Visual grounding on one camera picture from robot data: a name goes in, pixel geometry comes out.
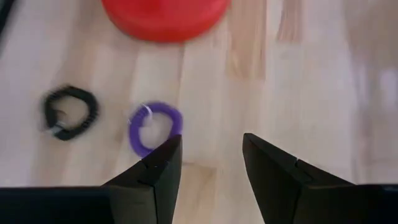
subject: black spiral hair tie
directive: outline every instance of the black spiral hair tie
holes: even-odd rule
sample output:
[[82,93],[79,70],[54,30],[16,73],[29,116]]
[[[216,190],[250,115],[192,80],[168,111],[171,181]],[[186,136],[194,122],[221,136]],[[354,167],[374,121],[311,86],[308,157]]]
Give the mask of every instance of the black spiral hair tie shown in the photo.
[[[88,107],[88,116],[85,118],[84,122],[71,129],[66,129],[63,127],[63,123],[58,118],[59,110],[53,108],[54,102],[66,96],[72,96],[81,101],[84,101]],[[98,103],[94,95],[90,92],[76,88],[74,86],[63,87],[49,94],[49,96],[46,97],[44,101],[44,116],[46,125],[49,131],[56,138],[62,141],[71,140],[74,137],[84,133],[95,121],[97,115]]]

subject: wooden floor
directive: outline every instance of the wooden floor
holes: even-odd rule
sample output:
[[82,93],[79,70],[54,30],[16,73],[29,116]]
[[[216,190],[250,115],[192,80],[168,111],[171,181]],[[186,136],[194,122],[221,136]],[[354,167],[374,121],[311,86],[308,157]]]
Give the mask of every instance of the wooden floor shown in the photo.
[[[150,100],[184,116],[175,223],[263,223],[245,132],[344,179],[396,183],[397,11],[396,0],[232,0],[205,35],[154,44],[117,30],[98,0],[20,1],[0,53],[0,185],[106,182],[139,160],[127,119]],[[63,83],[101,104],[70,142],[41,125],[42,97]]]

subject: red lid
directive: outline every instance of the red lid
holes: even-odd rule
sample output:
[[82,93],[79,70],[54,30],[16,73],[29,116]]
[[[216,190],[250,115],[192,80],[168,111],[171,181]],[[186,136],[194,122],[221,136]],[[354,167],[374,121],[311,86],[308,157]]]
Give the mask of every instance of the red lid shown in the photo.
[[176,42],[214,25],[230,0],[102,0],[110,19],[144,40]]

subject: black hair tie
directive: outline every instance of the black hair tie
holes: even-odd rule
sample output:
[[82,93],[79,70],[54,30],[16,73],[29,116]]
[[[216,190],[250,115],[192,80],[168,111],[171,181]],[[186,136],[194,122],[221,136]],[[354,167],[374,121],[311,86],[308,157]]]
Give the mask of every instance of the black hair tie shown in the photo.
[[[72,96],[79,100],[82,100],[88,106],[88,116],[86,117],[84,122],[82,122],[81,125],[76,126],[72,129],[65,129],[63,127],[62,122],[60,122],[58,119],[59,110],[53,108],[54,102],[66,96]],[[95,121],[97,115],[98,103],[94,95],[90,92],[73,86],[66,86],[64,88],[61,88],[60,90],[51,93],[48,97],[46,97],[44,101],[44,116],[46,120],[46,125],[52,132],[52,134],[62,141],[71,140],[79,134],[84,133]]]

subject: purple hair tie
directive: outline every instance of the purple hair tie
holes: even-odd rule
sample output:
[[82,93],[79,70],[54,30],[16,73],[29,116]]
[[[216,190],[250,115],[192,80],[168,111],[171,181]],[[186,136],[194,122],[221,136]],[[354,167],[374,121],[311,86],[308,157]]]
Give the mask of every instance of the purple hair tie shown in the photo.
[[169,139],[175,135],[181,134],[182,132],[182,115],[177,109],[161,102],[146,103],[142,105],[131,117],[129,127],[130,144],[138,156],[141,156],[142,158],[148,156],[148,154],[154,150],[145,147],[141,142],[139,135],[139,129],[144,125],[145,117],[152,113],[162,113],[167,115],[173,121]]

